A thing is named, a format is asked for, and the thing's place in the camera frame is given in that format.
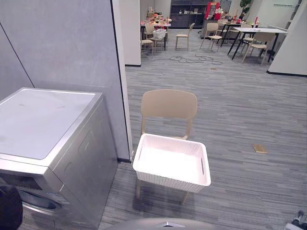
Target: front-load washing machine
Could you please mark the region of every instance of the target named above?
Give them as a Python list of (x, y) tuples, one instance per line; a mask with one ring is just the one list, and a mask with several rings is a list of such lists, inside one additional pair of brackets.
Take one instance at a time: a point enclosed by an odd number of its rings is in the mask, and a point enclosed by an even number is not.
[(97, 228), (116, 168), (101, 93), (22, 88), (0, 101), (0, 184), (33, 215)]

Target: cable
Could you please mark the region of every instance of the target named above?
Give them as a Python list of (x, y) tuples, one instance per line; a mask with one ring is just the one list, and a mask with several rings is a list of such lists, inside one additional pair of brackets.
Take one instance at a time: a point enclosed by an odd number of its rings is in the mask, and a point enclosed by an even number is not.
[(11, 45), (11, 47), (12, 47), (12, 49), (13, 49), (15, 55), (16, 55), (16, 57), (18, 58), (18, 60), (19, 60), (19, 62), (20, 62), (20, 64), (21, 64), (21, 66), (22, 66), (22, 68), (24, 69), (24, 71), (25, 71), (25, 73), (26, 73), (26, 75), (27, 75), (29, 81), (30, 81), (31, 84), (33, 85), (33, 88), (35, 88), (35, 86), (34, 86), (33, 82), (31, 81), (31, 79), (30, 79), (30, 77), (29, 77), (27, 71), (26, 71), (25, 68), (24, 68), (24, 65), (21, 63), (21, 60), (19, 59), (19, 57), (18, 57), (18, 55), (17, 55), (17, 53), (16, 53), (16, 51), (15, 51), (15, 49), (14, 49), (14, 47), (13, 47), (11, 41), (10, 41), (8, 35), (6, 34), (6, 32), (5, 32), (5, 30), (4, 30), (4, 28), (3, 28), (2, 24), (1, 24), (1, 22), (0, 22), (0, 26), (1, 26), (1, 28), (2, 28), (2, 30), (3, 30), (3, 32), (4, 32), (4, 34), (5, 34), (6, 38), (8, 39), (8, 41), (9, 41), (9, 43), (10, 43), (10, 45)]
[(169, 60), (169, 61), (177, 61), (179, 63), (204, 63), (205, 61), (211, 62), (211, 64), (219, 66), (223, 63), (221, 61), (215, 61), (214, 58), (206, 56), (206, 55), (197, 55), (195, 54), (195, 57), (198, 59), (191, 59), (186, 58), (182, 56), (174, 56), (169, 58), (159, 58), (159, 59), (153, 59), (153, 60), (145, 60), (145, 61), (158, 61), (158, 60)]

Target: black bag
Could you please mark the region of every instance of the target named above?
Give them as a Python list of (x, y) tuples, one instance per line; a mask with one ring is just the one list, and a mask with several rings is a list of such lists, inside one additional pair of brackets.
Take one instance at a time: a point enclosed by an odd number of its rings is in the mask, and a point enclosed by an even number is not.
[(0, 185), (0, 230), (16, 230), (23, 221), (23, 205), (17, 189)]

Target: woven plastic basket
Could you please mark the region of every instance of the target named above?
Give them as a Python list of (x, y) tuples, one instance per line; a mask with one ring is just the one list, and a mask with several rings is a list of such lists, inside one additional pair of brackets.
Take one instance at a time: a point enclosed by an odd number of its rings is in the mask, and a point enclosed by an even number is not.
[(141, 181), (188, 192), (211, 184), (206, 147), (199, 142), (143, 134), (133, 168)]
[(153, 37), (156, 39), (162, 39), (165, 37), (166, 30), (158, 29), (156, 31), (153, 31)]

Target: chair backrest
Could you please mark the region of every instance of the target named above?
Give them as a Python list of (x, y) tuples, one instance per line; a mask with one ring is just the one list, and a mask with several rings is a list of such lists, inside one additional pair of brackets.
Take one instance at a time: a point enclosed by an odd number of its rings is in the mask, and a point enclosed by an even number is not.
[(219, 28), (218, 23), (207, 23), (207, 30), (205, 33), (205, 37), (208, 35), (208, 32), (214, 31), (214, 35), (216, 35), (217, 29)]
[(227, 22), (227, 19), (219, 19), (217, 20), (217, 23), (219, 24), (219, 26), (224, 26), (222, 23)]
[(172, 117), (188, 120), (184, 139), (191, 130), (193, 118), (197, 113), (197, 98), (194, 94), (180, 90), (152, 90), (142, 97), (141, 135), (145, 133), (146, 117)]
[(188, 32), (188, 36), (189, 36), (190, 32), (192, 31), (194, 25), (195, 25), (195, 23), (192, 23), (192, 24), (190, 25), (189, 32)]
[(241, 24), (241, 28), (251, 28), (251, 24), (249, 23), (245, 23), (245, 24)]
[(254, 35), (254, 39), (260, 42), (270, 42), (271, 40), (273, 40), (274, 36), (275, 33), (257, 32)]
[(154, 25), (152, 24), (145, 24), (145, 29), (147, 33), (151, 33), (152, 31), (154, 31)]
[(219, 30), (222, 30), (223, 27), (224, 27), (224, 25), (223, 25), (222, 23), (227, 22), (227, 21), (228, 21), (227, 19), (219, 19), (219, 20), (217, 20), (218, 29), (219, 29)]

